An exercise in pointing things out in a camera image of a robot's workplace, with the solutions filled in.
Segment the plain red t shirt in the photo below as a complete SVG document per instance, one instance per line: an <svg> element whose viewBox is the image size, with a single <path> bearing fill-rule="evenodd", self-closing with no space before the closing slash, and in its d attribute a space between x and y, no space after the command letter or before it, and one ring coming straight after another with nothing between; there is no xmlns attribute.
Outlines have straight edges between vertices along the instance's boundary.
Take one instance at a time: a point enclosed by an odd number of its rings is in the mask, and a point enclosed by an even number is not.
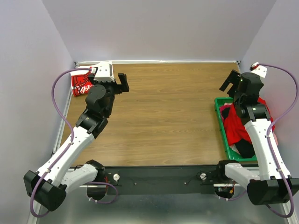
<svg viewBox="0 0 299 224"><path fill-rule="evenodd" d="M224 124L229 146L232 146L233 144L238 143L241 140L244 140L252 144L252 141L247 131L245 130L245 127L242 124L241 119L236 114L236 110L233 104L230 107L228 116L226 118L222 117L222 121Z"/></svg>

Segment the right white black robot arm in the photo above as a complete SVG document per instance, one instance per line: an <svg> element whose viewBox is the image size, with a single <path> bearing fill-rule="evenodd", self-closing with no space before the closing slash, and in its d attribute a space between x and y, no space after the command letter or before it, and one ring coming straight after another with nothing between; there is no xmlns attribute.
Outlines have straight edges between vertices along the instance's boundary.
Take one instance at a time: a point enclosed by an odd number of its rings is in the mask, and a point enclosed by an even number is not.
<svg viewBox="0 0 299 224"><path fill-rule="evenodd" d="M298 178L293 178L286 168L274 140L271 117L267 107L258 102L263 83L259 74L232 70L220 87L233 98L236 114L253 144L259 174L256 175L235 160L219 161L215 178L221 183L236 181L247 191L254 205L293 202L299 190Z"/></svg>

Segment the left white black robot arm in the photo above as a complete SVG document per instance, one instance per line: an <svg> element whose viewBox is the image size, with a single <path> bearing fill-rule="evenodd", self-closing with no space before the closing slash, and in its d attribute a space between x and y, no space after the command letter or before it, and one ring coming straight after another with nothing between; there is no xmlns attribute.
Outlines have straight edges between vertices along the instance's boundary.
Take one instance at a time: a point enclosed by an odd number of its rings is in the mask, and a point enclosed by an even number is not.
<svg viewBox="0 0 299 224"><path fill-rule="evenodd" d="M56 153L37 171L29 170L24 176L27 195L30 197L30 211L34 202L48 211L56 210L68 193L86 183L107 185L105 168L90 160L82 167L69 172L69 168L81 152L104 130L112 113L115 95L129 92L127 76L118 73L120 84L106 82L100 76L88 74L93 86L85 98L86 108L80 115L71 134Z"/></svg>

